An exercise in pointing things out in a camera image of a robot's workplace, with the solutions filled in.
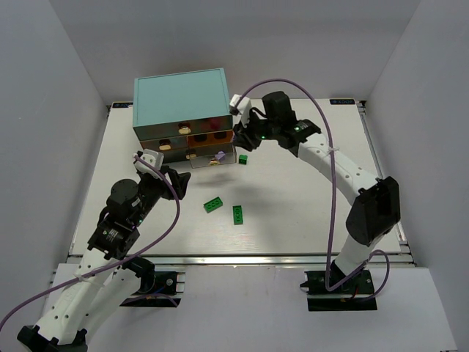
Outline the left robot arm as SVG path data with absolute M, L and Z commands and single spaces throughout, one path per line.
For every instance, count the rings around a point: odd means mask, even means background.
M 149 279 L 155 266 L 125 256 L 140 236 L 139 226 L 159 199 L 179 202 L 191 174 L 168 166 L 154 172 L 135 165 L 139 181 L 118 180 L 110 190 L 88 247 L 53 306 L 17 339 L 27 351 L 87 351 L 88 344 L 117 308 Z

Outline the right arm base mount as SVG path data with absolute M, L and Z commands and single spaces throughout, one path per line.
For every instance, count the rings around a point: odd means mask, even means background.
M 309 312 L 359 312 L 376 311 L 374 283 L 369 270 L 345 282 L 334 291 L 325 288 L 325 271 L 306 271 L 306 280 L 300 289 L 307 295 Z

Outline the green long lego brick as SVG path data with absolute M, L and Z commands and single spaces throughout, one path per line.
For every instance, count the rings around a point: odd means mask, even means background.
M 220 197 L 211 199 L 210 201 L 203 204 L 203 208 L 207 213 L 212 213 L 214 210 L 217 210 L 223 206 L 223 201 Z

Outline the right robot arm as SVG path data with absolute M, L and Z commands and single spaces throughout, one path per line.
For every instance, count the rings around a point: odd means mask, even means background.
M 351 208 L 346 219 L 347 239 L 336 257 L 328 257 L 325 289 L 332 292 L 357 276 L 378 252 L 377 245 L 400 221 L 399 184 L 380 178 L 333 147 L 332 138 L 311 120 L 299 119 L 282 91 L 262 98 L 263 108 L 247 97 L 234 95 L 230 113 L 240 117 L 233 127 L 234 145 L 253 151 L 273 140 L 294 157 L 314 167 L 342 194 Z

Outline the purple lego brick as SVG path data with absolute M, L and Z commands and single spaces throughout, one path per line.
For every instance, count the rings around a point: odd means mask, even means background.
M 223 151 L 219 151 L 219 152 L 215 155 L 215 158 L 216 158 L 218 161 L 224 160 L 225 157 L 226 157 L 226 153 L 223 152 Z

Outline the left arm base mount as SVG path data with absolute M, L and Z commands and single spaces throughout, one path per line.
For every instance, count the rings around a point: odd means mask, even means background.
M 114 272 L 130 275 L 131 287 L 136 287 L 121 304 L 121 307 L 177 308 L 185 288 L 185 272 L 159 268 L 143 257 L 136 257 Z

